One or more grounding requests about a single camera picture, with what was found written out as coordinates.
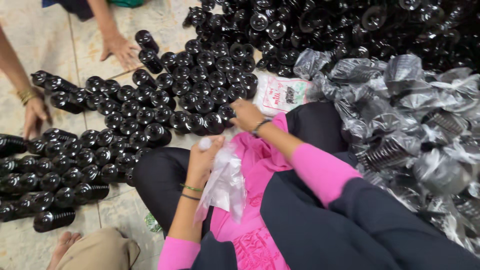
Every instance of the tiled floor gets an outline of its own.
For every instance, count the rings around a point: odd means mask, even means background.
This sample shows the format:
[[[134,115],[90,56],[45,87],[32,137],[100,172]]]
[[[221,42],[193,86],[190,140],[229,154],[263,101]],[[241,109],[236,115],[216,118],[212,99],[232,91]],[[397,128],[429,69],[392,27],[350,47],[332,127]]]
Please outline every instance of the tiled floor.
[[[41,8],[41,0],[0,0],[0,24],[13,44],[28,73],[45,70],[74,84],[84,86],[93,75],[114,78],[121,85],[132,84],[132,72],[124,72],[115,57],[99,62],[101,35],[94,19],[80,22],[59,5]],[[188,7],[197,0],[145,0],[135,9],[113,7],[119,30],[132,42],[138,30],[147,29],[160,46],[160,53],[179,52],[184,43],[195,38],[194,29],[181,23]],[[0,74],[0,133],[21,135],[24,111],[14,89]],[[97,112],[77,115],[50,107],[53,126],[80,135],[85,129],[105,128]],[[230,139],[237,131],[225,131]],[[190,148],[199,137],[173,134],[170,146]],[[32,218],[0,222],[0,269],[45,269],[58,237],[68,230],[87,234],[112,226],[138,242],[141,252],[133,269],[156,268],[163,245],[162,233],[148,231],[144,217],[148,213],[136,190],[126,184],[111,187],[105,200],[81,207],[72,225],[48,233],[36,233]]]

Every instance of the dark leggings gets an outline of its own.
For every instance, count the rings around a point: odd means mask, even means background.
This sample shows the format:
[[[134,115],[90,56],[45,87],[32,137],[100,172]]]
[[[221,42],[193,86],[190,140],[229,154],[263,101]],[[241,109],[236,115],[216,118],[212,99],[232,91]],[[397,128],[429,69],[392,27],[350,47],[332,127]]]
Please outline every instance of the dark leggings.
[[[347,151],[340,135],[342,121],[332,103],[313,102],[287,113],[288,132],[328,153]],[[190,151],[176,147],[156,148],[135,165],[133,180],[138,194],[168,233],[185,183]],[[203,223],[202,235],[210,229],[213,207]]]

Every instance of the pink embroidered fabric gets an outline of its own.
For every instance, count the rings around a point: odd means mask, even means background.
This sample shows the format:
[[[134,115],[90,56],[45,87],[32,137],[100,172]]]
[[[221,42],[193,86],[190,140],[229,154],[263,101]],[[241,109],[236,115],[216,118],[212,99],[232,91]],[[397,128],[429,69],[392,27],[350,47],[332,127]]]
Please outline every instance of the pink embroidered fabric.
[[[272,123],[288,131],[284,113],[275,116]],[[325,205],[340,196],[349,179],[359,177],[360,174],[348,164],[312,145],[303,144],[295,150],[292,167],[277,149],[247,132],[237,134],[232,141],[238,145],[236,154],[242,160],[247,203],[240,224],[230,218],[229,212],[214,208],[210,230],[216,240],[233,242],[239,270],[289,270],[260,216],[263,194],[273,173],[295,168],[300,178]],[[182,241],[180,245],[173,238],[167,237],[158,262],[159,270],[192,266],[198,254],[198,251],[195,254],[194,251],[199,244]],[[192,258],[184,259],[181,265],[176,265],[175,262],[179,260],[174,253],[184,253],[187,256],[185,251]],[[185,261],[191,264],[186,267]]]

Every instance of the white plastic bag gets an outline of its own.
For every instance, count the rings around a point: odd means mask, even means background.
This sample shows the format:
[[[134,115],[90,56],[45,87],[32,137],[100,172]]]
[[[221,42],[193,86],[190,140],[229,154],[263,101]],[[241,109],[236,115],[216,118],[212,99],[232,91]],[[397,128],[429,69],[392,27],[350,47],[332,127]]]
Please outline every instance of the white plastic bag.
[[[205,151],[210,148],[212,142],[210,138],[205,137],[198,145],[200,150]],[[241,159],[235,154],[236,148],[234,143],[225,142],[215,155],[212,173],[200,198],[194,223],[205,220],[210,205],[229,211],[232,219],[240,223],[247,192],[245,178],[240,171]]]
[[[275,116],[307,103],[306,93],[312,87],[312,82],[298,78],[260,75],[253,103],[264,115]]]

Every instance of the hand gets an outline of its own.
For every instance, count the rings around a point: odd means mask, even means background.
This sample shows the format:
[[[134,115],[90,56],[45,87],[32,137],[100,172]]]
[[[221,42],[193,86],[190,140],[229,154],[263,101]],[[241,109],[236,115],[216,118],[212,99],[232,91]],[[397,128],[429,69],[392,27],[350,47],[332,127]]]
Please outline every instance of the hand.
[[[235,110],[236,118],[231,118],[230,122],[247,132],[252,132],[258,124],[265,120],[264,115],[250,102],[237,99],[230,104]]]
[[[209,138],[213,143],[208,150],[201,151],[198,148],[198,142],[190,150],[187,181],[185,182],[187,186],[202,189],[210,177],[213,160],[216,153],[222,148],[225,137],[218,135],[210,136]]]
[[[138,67],[138,56],[132,49],[140,50],[138,45],[134,45],[126,40],[120,33],[103,36],[103,53],[100,61],[105,61],[113,53],[120,62],[124,70],[134,70]]]
[[[24,139],[40,135],[42,122],[48,120],[48,111],[43,99],[31,98],[25,105]]]

